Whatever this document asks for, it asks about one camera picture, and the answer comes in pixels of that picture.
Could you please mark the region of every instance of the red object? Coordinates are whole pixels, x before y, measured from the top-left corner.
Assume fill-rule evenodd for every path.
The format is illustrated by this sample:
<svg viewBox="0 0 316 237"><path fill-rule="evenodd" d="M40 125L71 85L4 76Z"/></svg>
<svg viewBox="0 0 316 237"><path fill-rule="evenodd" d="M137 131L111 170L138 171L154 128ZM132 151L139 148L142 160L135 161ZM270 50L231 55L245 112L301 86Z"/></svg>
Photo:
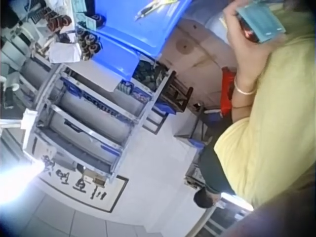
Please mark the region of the red object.
<svg viewBox="0 0 316 237"><path fill-rule="evenodd" d="M222 68L222 94L221 94L221 112L226 115L232 109L232 93L234 87L234 78L236 73L230 71L228 67Z"/></svg>

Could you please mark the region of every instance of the hand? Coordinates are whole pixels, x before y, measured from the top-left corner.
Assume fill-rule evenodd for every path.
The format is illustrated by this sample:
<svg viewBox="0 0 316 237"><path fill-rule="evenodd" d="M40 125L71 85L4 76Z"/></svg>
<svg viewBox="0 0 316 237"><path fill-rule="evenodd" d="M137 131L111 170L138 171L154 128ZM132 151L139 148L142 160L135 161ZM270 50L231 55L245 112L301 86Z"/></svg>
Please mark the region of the hand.
<svg viewBox="0 0 316 237"><path fill-rule="evenodd" d="M249 0L235 0L224 9L227 24L227 38L237 59L238 77L254 83L264 70L272 51L281 46L286 37L284 34L266 43L253 43L245 36L237 18L236 9L245 6Z"/></svg>

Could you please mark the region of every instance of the blue bin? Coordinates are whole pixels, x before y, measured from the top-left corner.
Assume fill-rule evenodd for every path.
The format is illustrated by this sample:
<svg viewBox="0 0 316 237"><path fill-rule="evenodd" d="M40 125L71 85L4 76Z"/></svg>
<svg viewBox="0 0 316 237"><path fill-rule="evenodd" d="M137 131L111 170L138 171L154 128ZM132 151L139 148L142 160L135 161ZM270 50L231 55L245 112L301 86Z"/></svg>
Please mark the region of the blue bin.
<svg viewBox="0 0 316 237"><path fill-rule="evenodd" d="M95 12L106 17L105 26L99 28L98 32L157 58L191 0L165 5L135 21L139 10L151 1L95 0Z"/></svg>
<svg viewBox="0 0 316 237"><path fill-rule="evenodd" d="M140 53L95 31L90 32L98 37L101 44L101 50L91 60L119 75L121 79L130 81L139 63Z"/></svg>

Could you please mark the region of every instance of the chair leg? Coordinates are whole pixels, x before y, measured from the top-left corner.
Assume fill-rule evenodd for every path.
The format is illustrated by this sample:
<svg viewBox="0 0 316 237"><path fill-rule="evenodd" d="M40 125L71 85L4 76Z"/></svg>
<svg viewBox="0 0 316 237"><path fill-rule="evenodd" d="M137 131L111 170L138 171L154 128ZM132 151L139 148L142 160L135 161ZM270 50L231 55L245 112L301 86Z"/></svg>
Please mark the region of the chair leg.
<svg viewBox="0 0 316 237"><path fill-rule="evenodd" d="M187 105L188 105L188 103L189 103L189 100L190 100L190 98L191 98L192 93L193 93L193 87L190 87L189 90L188 90L188 93L187 93L187 95L186 95L187 100L184 101L183 104L182 104L182 106L181 106L181 109L182 109L183 111L185 111L185 109L186 109L186 107L187 107Z"/></svg>

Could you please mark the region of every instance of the yellow shirt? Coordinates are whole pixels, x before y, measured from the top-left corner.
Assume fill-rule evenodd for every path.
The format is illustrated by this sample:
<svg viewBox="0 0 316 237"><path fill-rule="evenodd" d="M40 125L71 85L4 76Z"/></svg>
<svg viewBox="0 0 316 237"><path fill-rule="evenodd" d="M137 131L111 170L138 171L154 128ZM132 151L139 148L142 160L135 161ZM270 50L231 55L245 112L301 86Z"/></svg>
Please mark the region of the yellow shirt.
<svg viewBox="0 0 316 237"><path fill-rule="evenodd" d="M275 14L288 42L259 78L250 117L229 127L215 145L232 189L254 207L316 161L315 26L307 13Z"/></svg>

